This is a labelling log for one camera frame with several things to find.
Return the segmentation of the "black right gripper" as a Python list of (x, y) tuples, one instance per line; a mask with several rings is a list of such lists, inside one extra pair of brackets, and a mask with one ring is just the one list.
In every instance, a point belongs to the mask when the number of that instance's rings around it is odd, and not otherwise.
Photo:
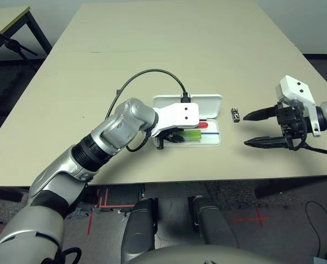
[(304, 146), (307, 139), (307, 123), (304, 118), (302, 103), (284, 107), (282, 102), (277, 102), (276, 106), (259, 109), (247, 114), (243, 120), (260, 121), (275, 116), (281, 126), (283, 137), (255, 137), (246, 140), (244, 144), (261, 149), (288, 148), (289, 150), (298, 151)]

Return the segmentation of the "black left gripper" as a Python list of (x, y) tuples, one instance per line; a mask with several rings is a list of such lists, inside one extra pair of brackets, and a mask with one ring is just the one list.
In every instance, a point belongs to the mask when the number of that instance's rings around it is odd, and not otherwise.
[(164, 141), (172, 142), (172, 143), (185, 142), (184, 137), (178, 134), (179, 131), (180, 131), (179, 128), (171, 128), (161, 131), (157, 136), (158, 138), (157, 150), (164, 149)]

